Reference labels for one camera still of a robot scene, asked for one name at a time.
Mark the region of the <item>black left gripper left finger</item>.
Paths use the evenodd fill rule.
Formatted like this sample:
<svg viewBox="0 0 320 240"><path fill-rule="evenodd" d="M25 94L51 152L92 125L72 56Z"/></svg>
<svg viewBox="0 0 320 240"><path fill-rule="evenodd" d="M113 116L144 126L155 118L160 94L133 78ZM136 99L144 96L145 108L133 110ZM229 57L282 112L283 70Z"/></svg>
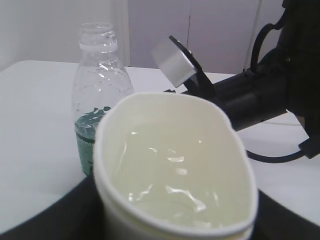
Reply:
<svg viewBox="0 0 320 240"><path fill-rule="evenodd" d="M105 217L91 173L73 190L31 219L0 235L2 240L105 240Z"/></svg>

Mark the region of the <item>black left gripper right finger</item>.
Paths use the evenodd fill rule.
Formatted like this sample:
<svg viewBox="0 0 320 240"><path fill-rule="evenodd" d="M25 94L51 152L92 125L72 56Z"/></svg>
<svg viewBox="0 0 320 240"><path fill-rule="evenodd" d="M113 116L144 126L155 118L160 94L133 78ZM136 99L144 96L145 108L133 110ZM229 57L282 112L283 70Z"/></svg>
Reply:
<svg viewBox="0 0 320 240"><path fill-rule="evenodd" d="M320 227L277 203L261 190L252 240L318 240Z"/></svg>

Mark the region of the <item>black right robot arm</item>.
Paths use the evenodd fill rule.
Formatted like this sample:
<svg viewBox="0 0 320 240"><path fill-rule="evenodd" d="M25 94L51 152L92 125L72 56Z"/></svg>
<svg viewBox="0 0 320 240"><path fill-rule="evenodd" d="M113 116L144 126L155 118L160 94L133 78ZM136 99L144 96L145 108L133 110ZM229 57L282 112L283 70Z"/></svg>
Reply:
<svg viewBox="0 0 320 240"><path fill-rule="evenodd" d="M278 157L251 151L250 159L263 163L288 163L320 153L320 3L285 0L275 24L265 25L253 44L250 66L242 73L212 83L192 53L175 37L161 67L172 85L186 94L210 101L228 116L239 131L291 112L304 119L307 140L299 151Z"/></svg>

